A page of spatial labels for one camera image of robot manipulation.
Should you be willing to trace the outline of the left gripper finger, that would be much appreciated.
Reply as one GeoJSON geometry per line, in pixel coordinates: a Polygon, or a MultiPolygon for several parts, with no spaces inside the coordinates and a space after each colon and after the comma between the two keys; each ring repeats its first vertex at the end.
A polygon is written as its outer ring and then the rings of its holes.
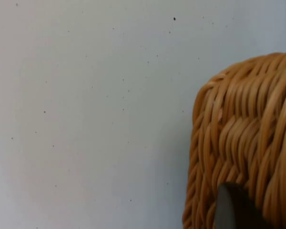
{"type": "Polygon", "coordinates": [[[220,184],[215,208],[216,229],[267,229],[269,224],[238,184],[220,184]]]}

